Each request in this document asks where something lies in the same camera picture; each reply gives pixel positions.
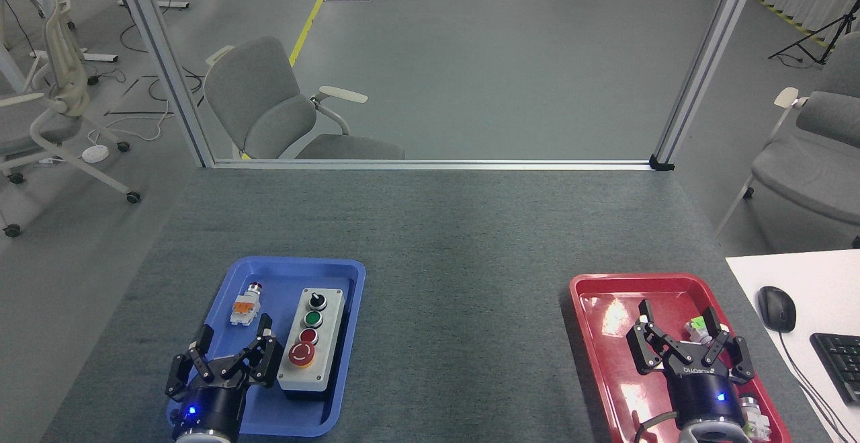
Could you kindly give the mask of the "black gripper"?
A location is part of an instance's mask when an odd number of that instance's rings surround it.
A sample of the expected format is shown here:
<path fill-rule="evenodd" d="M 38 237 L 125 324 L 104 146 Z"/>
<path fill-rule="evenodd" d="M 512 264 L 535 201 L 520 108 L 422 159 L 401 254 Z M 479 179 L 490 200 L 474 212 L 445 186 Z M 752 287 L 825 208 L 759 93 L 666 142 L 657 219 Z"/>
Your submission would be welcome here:
<path fill-rule="evenodd" d="M 254 341 L 232 358 L 206 362 L 213 329 L 202 325 L 187 351 L 172 358 L 165 394 L 175 409 L 176 441 L 235 441 L 245 412 L 249 385 L 271 388 L 284 352 L 271 330 L 271 317 L 262 314 Z M 191 369 L 198 375 L 189 379 Z"/>
<path fill-rule="evenodd" d="M 742 426 L 733 384 L 756 378 L 746 339 L 718 326 L 707 330 L 712 337 L 707 346 L 678 342 L 656 326 L 648 299 L 642 299 L 637 308 L 640 315 L 626 341 L 639 374 L 662 370 L 663 363 L 676 427 L 684 430 L 713 421 Z"/>

